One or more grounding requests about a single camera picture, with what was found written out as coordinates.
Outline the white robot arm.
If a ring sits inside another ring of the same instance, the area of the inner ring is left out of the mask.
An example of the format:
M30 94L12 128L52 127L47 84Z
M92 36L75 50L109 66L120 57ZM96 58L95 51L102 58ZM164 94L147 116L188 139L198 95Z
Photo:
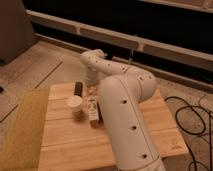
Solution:
M106 75L98 86L98 103L118 169L166 171L139 108L156 92L154 75L133 65L106 60L100 49L83 52L80 59L87 67L87 85L98 82L98 72Z

